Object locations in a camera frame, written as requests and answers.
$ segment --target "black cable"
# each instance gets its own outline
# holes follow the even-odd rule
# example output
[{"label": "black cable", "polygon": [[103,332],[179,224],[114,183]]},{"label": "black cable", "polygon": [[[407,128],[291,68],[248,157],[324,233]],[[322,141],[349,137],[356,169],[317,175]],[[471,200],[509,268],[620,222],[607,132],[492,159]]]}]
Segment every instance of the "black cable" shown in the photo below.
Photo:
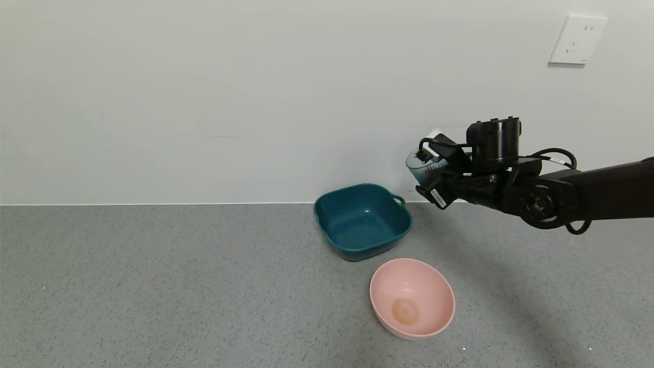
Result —
[{"label": "black cable", "polygon": [[569,164],[567,162],[564,162],[562,160],[550,157],[550,156],[534,156],[534,155],[529,155],[529,156],[520,156],[520,157],[525,157],[525,158],[540,158],[543,161],[549,161],[549,162],[554,162],[555,164],[563,165],[569,169],[572,169],[572,164]]},{"label": "black cable", "polygon": [[443,147],[448,147],[448,148],[472,147],[472,145],[469,145],[469,144],[451,144],[451,143],[445,143],[445,142],[437,141],[434,138],[422,138],[420,140],[420,145],[418,145],[418,148],[422,149],[422,145],[424,143],[435,143],[437,145],[441,145]]},{"label": "black cable", "polygon": [[563,148],[542,149],[542,150],[540,150],[538,152],[535,152],[535,153],[529,155],[528,157],[538,157],[538,156],[541,156],[541,155],[543,155],[545,153],[560,153],[562,155],[565,155],[570,159],[570,168],[573,169],[573,170],[577,168],[577,158],[570,151],[567,151],[567,150],[565,150]]},{"label": "black cable", "polygon": [[568,232],[570,234],[581,235],[584,232],[586,232],[586,230],[588,230],[589,227],[591,227],[591,223],[592,223],[591,220],[586,220],[583,222],[583,225],[578,229],[573,228],[571,224],[566,224],[566,229],[568,229]]}]

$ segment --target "robotic arm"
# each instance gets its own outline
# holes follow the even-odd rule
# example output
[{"label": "robotic arm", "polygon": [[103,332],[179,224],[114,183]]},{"label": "robotic arm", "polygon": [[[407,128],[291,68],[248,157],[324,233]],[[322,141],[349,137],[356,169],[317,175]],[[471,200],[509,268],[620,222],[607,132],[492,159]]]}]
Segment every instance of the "robotic arm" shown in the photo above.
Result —
[{"label": "robotic arm", "polygon": [[[407,158],[419,182],[417,192],[441,210],[460,198],[519,216],[539,229],[565,226],[575,235],[593,220],[654,217],[654,157],[581,172],[574,155],[564,149],[520,156],[521,130],[520,119],[509,117],[470,125],[467,144],[432,132]],[[564,154],[570,162],[547,153]],[[411,167],[410,160],[421,168]],[[568,169],[540,175],[545,160]],[[584,223],[575,229],[574,221]]]}]

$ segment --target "gray floor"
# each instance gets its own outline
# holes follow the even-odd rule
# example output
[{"label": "gray floor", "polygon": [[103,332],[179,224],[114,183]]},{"label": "gray floor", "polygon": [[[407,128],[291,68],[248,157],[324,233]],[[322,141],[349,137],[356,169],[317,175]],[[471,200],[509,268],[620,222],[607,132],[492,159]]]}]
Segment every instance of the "gray floor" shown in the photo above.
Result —
[{"label": "gray floor", "polygon": [[[652,220],[574,237],[468,204],[410,210],[398,246],[349,263],[310,205],[1,208],[0,365],[651,367]],[[371,309],[397,257],[455,291],[430,340]]]}]

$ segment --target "square bowl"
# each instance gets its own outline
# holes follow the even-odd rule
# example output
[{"label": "square bowl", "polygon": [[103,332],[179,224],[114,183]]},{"label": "square bowl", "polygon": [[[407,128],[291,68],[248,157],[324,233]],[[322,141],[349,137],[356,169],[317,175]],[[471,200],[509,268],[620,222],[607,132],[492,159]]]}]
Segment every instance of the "square bowl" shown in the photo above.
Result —
[{"label": "square bowl", "polygon": [[413,224],[404,199],[376,184],[353,185],[324,194],[313,211],[322,233],[348,261],[389,250]]}]

